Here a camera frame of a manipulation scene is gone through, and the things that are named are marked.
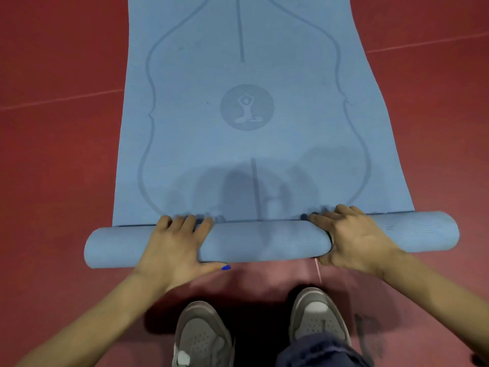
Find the pants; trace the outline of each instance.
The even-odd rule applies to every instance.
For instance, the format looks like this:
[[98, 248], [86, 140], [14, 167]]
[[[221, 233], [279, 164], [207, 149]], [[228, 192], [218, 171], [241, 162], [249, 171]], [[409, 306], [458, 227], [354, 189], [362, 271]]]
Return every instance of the pants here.
[[324, 332], [294, 341], [277, 356], [276, 367], [369, 367], [363, 357], [335, 335]]

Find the floor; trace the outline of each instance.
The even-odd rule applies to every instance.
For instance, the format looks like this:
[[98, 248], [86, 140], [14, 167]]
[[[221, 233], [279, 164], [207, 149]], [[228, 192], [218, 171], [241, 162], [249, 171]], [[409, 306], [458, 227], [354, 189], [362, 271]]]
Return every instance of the floor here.
[[[489, 300], [489, 0], [351, 4], [414, 205], [445, 211], [460, 227], [454, 249], [418, 256]], [[0, 360], [8, 366], [128, 273], [89, 269], [83, 247], [111, 225], [129, 27], [126, 0], [3, 5]], [[287, 327], [289, 292], [303, 284], [332, 295], [372, 364], [471, 365], [460, 341], [375, 278], [320, 274], [312, 259], [233, 265], [169, 294], [99, 366], [169, 365], [174, 315], [195, 296], [216, 304], [237, 335], [237, 365], [272, 364], [286, 341], [269, 333]]]

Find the circular logo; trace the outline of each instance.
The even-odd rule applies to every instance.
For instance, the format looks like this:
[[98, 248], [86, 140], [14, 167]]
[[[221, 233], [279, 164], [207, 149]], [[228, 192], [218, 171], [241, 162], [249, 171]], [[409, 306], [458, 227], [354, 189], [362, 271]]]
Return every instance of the circular logo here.
[[224, 121], [238, 130], [256, 130], [270, 122], [275, 111], [273, 98], [264, 88], [239, 85], [230, 89], [221, 101]]

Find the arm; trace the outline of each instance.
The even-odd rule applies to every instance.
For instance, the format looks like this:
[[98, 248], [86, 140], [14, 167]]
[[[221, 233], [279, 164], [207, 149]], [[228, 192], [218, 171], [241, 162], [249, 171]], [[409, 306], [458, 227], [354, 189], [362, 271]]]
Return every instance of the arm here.
[[489, 360], [489, 304], [444, 278], [401, 250], [355, 206], [338, 205], [334, 212], [309, 219], [333, 239], [333, 248], [319, 258], [335, 265], [373, 274], [411, 299], [461, 339], [483, 360]]
[[223, 263], [199, 263], [197, 253], [213, 222], [193, 232], [193, 215], [173, 221], [163, 216], [134, 271], [98, 305], [20, 360], [17, 367], [93, 366], [155, 301], [170, 289]]

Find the sneaker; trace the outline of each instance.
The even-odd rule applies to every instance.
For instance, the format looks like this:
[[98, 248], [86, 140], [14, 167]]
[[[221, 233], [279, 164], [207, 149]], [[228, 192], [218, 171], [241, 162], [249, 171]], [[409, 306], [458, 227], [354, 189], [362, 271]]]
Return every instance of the sneaker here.
[[216, 310], [206, 302], [192, 302], [176, 325], [172, 367], [232, 367], [231, 334]]
[[324, 291], [308, 287], [295, 299], [290, 315], [290, 342], [328, 331], [351, 346], [350, 334], [338, 308]]

